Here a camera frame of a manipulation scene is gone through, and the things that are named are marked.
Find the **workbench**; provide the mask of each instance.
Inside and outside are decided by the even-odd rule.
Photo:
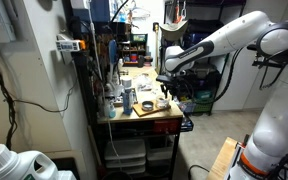
[[[143,101],[151,101],[155,100],[158,95],[163,95],[160,88],[160,83],[156,81],[157,73],[152,67],[123,67],[120,71],[128,71],[128,75],[132,77],[132,86],[136,89],[136,77],[145,73],[148,74],[148,77],[152,80],[152,90],[151,91],[137,91],[136,90],[136,97],[138,103]],[[123,107],[115,107],[116,109],[116,116],[114,118],[102,117],[97,120],[97,142],[98,142],[98,150],[100,152],[100,156],[102,161],[105,161],[103,158],[105,145],[108,141],[110,141],[109,137],[109,129],[108,123],[112,128],[112,137],[113,140],[122,140],[122,139],[132,139],[132,138],[154,138],[154,137],[161,137],[161,136],[172,136],[174,137],[173,140],[173,152],[171,163],[169,166],[168,173],[163,174],[161,176],[151,176],[148,173],[143,173],[139,176],[133,176],[133,179],[160,179],[160,178],[168,178],[169,180],[172,179],[175,159],[178,149],[178,142],[180,138],[181,132],[181,123],[183,119],[183,113],[177,106],[177,104],[173,101],[170,101],[170,109],[156,112],[153,114],[145,115],[139,117],[137,113],[133,110],[131,115],[123,114]],[[173,121],[176,122],[176,130],[175,131],[163,131],[163,132],[156,132],[154,131],[155,123],[158,121]]]
[[[226,138],[221,151],[219,152],[208,176],[207,180],[224,179],[224,176],[230,166],[231,159],[234,155],[237,141],[231,138]]]

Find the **concrete floor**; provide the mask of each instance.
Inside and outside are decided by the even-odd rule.
[[[215,112],[211,116],[191,116],[194,130],[181,133],[173,179],[186,180],[188,168],[197,164],[211,169],[226,137],[243,141],[251,134],[261,111]],[[207,172],[191,170],[192,180],[206,179]]]

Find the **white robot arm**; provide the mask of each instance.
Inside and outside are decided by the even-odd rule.
[[[225,25],[195,46],[166,50],[167,75],[158,77],[172,92],[178,73],[192,67],[201,58],[226,54],[256,40],[257,53],[267,60],[288,64],[288,21],[273,24],[263,12],[252,12]],[[274,179],[288,158],[288,66],[265,105],[257,125],[227,179]]]

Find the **wooden tabletop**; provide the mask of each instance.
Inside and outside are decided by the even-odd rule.
[[[235,146],[237,141],[231,138],[226,138],[225,143],[222,146],[220,153],[218,154],[210,173],[207,176],[207,180],[220,180],[224,179],[228,166],[234,155]]]
[[[142,103],[143,101],[152,101],[155,100],[157,96],[162,95],[164,97],[163,92],[161,91],[161,87],[159,82],[156,81],[157,73],[152,67],[123,67],[120,71],[128,71],[128,76],[132,77],[132,86],[136,89],[137,77],[143,73],[148,74],[148,77],[152,80],[152,90],[151,91],[136,91],[136,96],[138,103]],[[158,120],[158,119],[174,119],[183,117],[183,112],[179,109],[175,102],[170,101],[171,109],[157,112],[154,114],[146,115],[143,117],[139,117],[136,112],[133,110],[131,115],[123,114],[123,107],[116,107],[116,116],[114,118],[102,117],[97,122],[98,124],[107,123],[108,120],[110,123],[118,123],[118,122],[136,122],[136,121],[149,121],[149,120]]]

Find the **wooden board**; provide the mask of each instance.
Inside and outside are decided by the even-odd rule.
[[[231,159],[234,155],[235,145],[237,141],[231,138],[226,138],[224,145],[220,153],[218,154],[210,173],[207,176],[207,180],[224,179],[227,172],[227,168],[231,163]]]
[[[133,105],[133,109],[135,110],[136,114],[137,114],[139,117],[142,117],[142,116],[145,116],[145,115],[148,115],[148,114],[153,114],[153,113],[160,112],[160,111],[164,111],[164,110],[168,110],[168,109],[171,108],[171,106],[169,106],[169,107],[167,107],[167,108],[161,109],[161,108],[156,107],[156,102],[155,102],[155,101],[152,101],[152,102],[153,102],[153,104],[154,104],[152,111],[143,111],[143,109],[142,109],[142,103],[134,104],[134,105]]]

